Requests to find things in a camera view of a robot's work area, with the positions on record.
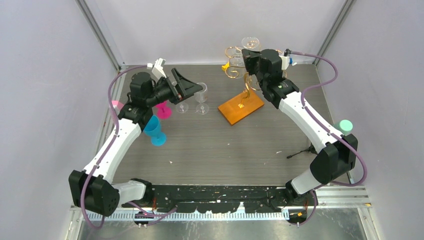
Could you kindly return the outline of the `clear wine glass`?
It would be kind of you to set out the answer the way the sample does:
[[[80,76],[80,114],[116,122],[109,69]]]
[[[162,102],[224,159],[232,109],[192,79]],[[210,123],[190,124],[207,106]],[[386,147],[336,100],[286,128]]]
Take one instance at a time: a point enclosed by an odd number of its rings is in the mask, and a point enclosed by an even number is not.
[[[175,105],[175,110],[180,114],[184,114],[189,110],[189,105],[185,100],[183,100]]]
[[[206,104],[208,100],[208,87],[204,82],[198,82],[197,84],[202,87],[202,90],[194,94],[195,100],[198,103],[195,110],[196,113],[205,115],[209,112],[209,106]]]

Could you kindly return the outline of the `pink wine glass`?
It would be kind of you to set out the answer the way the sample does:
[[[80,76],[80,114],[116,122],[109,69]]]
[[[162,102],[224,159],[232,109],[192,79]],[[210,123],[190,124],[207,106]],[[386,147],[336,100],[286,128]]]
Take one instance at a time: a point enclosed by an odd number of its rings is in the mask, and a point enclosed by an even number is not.
[[[157,109],[156,115],[157,115],[157,117],[159,119],[165,120],[165,119],[168,119],[169,117],[171,117],[172,110],[168,106],[168,102],[167,101],[164,101],[162,103],[159,103],[155,107]]]

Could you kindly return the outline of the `blue wine glass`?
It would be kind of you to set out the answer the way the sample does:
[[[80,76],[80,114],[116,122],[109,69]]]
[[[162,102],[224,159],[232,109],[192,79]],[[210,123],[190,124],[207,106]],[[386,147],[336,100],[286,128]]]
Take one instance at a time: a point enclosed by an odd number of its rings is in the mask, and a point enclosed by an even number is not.
[[[167,141],[167,136],[162,132],[161,122],[156,115],[153,115],[143,129],[143,133],[150,137],[150,142],[156,147],[160,147]]]

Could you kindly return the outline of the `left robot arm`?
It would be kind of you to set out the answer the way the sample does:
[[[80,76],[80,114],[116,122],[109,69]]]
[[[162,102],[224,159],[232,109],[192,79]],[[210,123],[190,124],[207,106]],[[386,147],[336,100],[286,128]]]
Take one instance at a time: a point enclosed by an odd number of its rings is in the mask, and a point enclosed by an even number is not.
[[[152,184],[141,179],[114,184],[113,178],[123,157],[133,142],[143,133],[161,136],[160,121],[153,107],[164,102],[179,104],[203,90],[200,84],[171,69],[175,81],[164,73],[155,77],[148,72],[137,72],[131,77],[127,102],[119,113],[112,112],[114,129],[96,156],[83,170],[73,170],[69,187],[75,206],[83,212],[93,212],[103,217],[112,215],[116,208],[135,201],[141,207],[153,202]]]

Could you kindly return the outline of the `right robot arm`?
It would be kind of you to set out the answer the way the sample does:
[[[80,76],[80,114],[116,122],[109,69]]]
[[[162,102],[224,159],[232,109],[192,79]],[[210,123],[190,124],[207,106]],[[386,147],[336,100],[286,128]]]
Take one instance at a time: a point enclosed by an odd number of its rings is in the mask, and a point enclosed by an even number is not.
[[[308,169],[285,185],[287,202],[299,205],[307,192],[332,182],[355,167],[358,140],[353,134],[345,135],[321,117],[305,100],[305,94],[284,76],[288,67],[294,64],[290,50],[279,53],[274,49],[243,49],[241,52],[246,72],[256,77],[265,99],[295,122],[317,153]]]

